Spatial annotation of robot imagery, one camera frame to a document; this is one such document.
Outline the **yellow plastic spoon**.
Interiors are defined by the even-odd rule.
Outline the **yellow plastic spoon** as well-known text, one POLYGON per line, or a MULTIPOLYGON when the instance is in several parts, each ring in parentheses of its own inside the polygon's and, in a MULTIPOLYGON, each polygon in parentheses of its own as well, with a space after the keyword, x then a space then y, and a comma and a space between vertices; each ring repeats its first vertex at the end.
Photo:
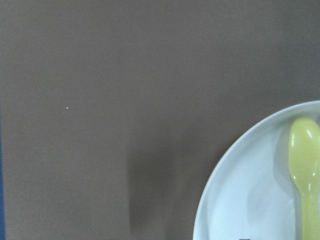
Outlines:
POLYGON ((301 201, 301 238, 320 238, 320 127, 310 118, 297 118, 290 129, 288 165, 301 201))

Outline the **blue tape grid lines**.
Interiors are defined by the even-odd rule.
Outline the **blue tape grid lines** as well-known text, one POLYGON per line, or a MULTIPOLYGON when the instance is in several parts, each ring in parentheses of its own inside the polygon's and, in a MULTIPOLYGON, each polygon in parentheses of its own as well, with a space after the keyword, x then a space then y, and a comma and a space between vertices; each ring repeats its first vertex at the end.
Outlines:
POLYGON ((6 239, 2 155, 0 155, 0 240, 6 239))

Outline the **white round plate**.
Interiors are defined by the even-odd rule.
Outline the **white round plate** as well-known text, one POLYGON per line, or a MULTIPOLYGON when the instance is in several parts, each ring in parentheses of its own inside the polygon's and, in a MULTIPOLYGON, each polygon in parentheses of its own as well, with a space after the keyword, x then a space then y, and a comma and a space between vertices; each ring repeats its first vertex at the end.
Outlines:
POLYGON ((288 163, 290 128, 299 117, 318 122, 319 101, 266 117, 226 151, 202 192, 195 240, 301 239, 301 201, 288 163))

